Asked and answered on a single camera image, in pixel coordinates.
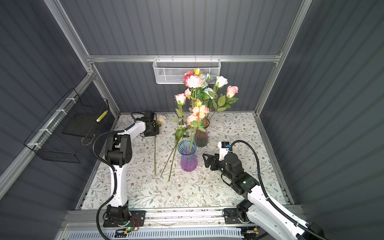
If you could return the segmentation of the pale pink flower spray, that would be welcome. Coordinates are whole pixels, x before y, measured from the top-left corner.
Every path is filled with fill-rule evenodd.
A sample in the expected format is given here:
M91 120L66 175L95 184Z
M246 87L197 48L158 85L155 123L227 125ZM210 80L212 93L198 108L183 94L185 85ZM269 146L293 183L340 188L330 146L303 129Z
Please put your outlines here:
M202 122L205 118L205 106L201 106L201 102L197 97L197 89L202 85L202 80L198 77L201 70L195 69L194 73L195 75L190 77L189 88L187 87L185 91L187 99L191 101L191 114L187 117L187 124L191 128L193 138L197 130L205 132L204 123Z

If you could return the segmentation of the white bud rose stem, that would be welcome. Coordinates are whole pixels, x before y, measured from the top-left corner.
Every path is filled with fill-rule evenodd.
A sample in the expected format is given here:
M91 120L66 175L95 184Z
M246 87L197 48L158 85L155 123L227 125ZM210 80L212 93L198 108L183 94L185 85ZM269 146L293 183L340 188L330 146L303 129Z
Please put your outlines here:
M170 155L169 155L169 157L168 157L168 159L167 159L167 161L163 167L161 177L163 176L165 170L167 169L168 164L171 163L169 180L171 179L173 164L174 164L174 160L175 160L175 156L176 156L176 150L177 150L179 142L188 136L187 131L188 131L188 128L186 127L186 125L179 125L178 129L175 131L175 134L174 134L175 145L174 145L174 147L173 147L173 149L172 149L172 151L171 151L171 153L170 153Z

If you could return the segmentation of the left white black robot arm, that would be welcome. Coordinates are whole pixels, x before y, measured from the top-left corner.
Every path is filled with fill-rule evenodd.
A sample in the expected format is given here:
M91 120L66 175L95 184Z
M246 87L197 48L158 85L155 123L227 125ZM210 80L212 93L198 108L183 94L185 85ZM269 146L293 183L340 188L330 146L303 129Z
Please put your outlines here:
M111 197L106 203L105 222L127 226L132 219L126 193L126 172L133 158L132 140L159 134L157 115L153 111L134 112L134 122L128 127L107 134L105 160L111 170Z

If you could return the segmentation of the red pink glass vase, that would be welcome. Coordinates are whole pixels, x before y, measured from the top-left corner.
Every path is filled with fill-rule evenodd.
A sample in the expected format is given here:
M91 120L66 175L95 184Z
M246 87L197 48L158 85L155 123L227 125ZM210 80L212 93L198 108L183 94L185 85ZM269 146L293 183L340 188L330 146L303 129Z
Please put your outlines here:
M204 118L202 120L202 122L204 123L204 129L205 129L205 132L202 132L200 130L197 130L196 131L196 134L195 134L195 137L194 137L194 142L197 144L197 146L199 148L202 148L202 147L205 147L207 146L208 142L209 142L209 136L208 136L208 130L207 128L209 127L210 125L210 121L207 119L207 118Z

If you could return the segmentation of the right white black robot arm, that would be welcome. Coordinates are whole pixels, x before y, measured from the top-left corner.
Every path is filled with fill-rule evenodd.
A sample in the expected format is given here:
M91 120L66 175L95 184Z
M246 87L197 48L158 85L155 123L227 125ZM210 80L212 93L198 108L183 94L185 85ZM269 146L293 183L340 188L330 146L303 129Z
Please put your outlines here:
M219 171L231 182L227 185L244 200L237 205L237 215L241 222L251 222L260 226L276 240L324 240L323 229L299 218L279 202L271 198L263 184L245 172L238 156L229 153L224 160L219 155L203 154L205 167Z

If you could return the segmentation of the blue purple glass vase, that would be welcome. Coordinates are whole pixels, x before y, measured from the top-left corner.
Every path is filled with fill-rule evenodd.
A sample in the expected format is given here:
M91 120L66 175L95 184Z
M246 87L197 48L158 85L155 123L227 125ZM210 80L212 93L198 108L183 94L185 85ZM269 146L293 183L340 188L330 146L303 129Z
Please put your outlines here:
M185 139L178 144L177 149L181 155L181 169L185 172L193 172L198 166L198 158L196 156L198 147L196 143L190 139Z

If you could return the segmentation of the light pink rose stem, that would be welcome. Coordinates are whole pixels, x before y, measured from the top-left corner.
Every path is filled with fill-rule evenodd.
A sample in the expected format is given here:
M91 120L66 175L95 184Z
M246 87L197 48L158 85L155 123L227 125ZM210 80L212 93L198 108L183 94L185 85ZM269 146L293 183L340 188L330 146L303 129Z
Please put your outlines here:
M217 112L223 112L231 108L231 105L235 104L239 99L236 97L239 88L236 86L227 87L227 92L225 95L220 95L217 100L214 100L215 110Z

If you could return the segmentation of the pink rose large leaves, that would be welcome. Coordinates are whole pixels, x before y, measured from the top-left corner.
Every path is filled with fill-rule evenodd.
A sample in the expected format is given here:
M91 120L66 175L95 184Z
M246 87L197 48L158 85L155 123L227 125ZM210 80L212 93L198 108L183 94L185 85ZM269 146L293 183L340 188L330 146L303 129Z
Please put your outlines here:
M187 97L185 96L185 94L178 94L178 95L175 95L175 100L176 100L176 103L177 103L177 108L175 109L175 112L176 112L176 115L177 115L177 119L174 120L174 123L177 123L178 127L179 127L179 125L186 125L186 120L185 120L185 114L184 114L184 111L183 111L183 106L186 103Z

